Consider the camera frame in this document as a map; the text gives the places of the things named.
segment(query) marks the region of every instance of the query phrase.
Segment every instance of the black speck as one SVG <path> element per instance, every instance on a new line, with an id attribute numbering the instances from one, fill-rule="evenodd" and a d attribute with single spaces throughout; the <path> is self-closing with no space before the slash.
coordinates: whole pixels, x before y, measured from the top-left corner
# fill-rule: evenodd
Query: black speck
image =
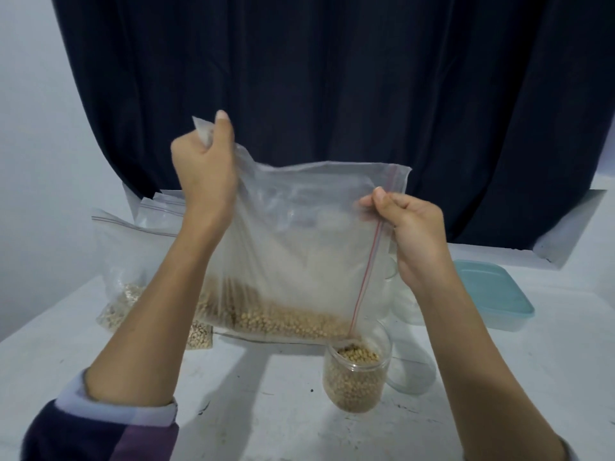
<path id="1" fill-rule="evenodd" d="M 202 410 L 199 411 L 199 416 L 202 416 L 203 413 L 207 410 L 207 408 L 209 408 L 209 403 L 211 403 L 211 401 L 208 401 L 207 405 Z"/>

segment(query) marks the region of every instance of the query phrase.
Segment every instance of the jar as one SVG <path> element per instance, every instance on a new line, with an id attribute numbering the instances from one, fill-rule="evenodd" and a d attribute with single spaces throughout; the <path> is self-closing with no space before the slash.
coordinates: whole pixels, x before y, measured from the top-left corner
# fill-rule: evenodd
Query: jar
<path id="1" fill-rule="evenodd" d="M 349 347 L 368 350 L 377 360 L 364 364 L 350 361 L 338 351 Z M 329 399 L 340 409 L 361 413 L 380 401 L 391 356 L 391 341 L 380 322 L 363 321 L 356 328 L 356 338 L 327 345 L 322 385 Z"/>

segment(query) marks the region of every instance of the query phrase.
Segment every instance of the forearm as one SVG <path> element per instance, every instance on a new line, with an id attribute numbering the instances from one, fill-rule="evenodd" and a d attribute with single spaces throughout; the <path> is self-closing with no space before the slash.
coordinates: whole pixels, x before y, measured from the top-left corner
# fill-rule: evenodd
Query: forearm
<path id="1" fill-rule="evenodd" d="M 184 220 L 154 278 L 86 372 L 92 398 L 127 406 L 172 400 L 215 237 L 206 223 Z"/>
<path id="2" fill-rule="evenodd" d="M 452 265 L 418 301 L 470 461 L 562 461 L 564 448 L 491 340 Z"/>

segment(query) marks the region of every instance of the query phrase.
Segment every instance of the jar filled with beans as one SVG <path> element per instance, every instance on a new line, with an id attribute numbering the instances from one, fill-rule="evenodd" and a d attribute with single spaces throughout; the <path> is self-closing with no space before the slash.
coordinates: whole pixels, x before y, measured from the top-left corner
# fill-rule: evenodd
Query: jar filled with beans
<path id="1" fill-rule="evenodd" d="M 391 341 L 384 326 L 366 321 L 356 328 L 356 339 L 332 342 L 325 352 L 322 384 L 340 409 L 361 413 L 380 401 L 391 355 Z"/>

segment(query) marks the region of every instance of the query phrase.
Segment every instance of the person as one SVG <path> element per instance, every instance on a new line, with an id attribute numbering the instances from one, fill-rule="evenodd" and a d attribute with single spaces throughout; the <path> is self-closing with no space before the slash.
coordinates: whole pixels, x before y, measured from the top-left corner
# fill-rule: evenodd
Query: person
<path id="1" fill-rule="evenodd" d="M 210 256 L 233 217 L 233 126 L 216 114 L 209 150 L 196 131 L 171 144 L 186 197 L 181 230 L 158 272 L 92 365 L 36 416 L 24 460 L 167 460 L 173 392 Z M 414 292 L 471 461 L 564 461 L 574 454 L 529 400 L 457 276 L 442 211 L 376 188 L 360 201 L 395 226 L 400 276 Z"/>

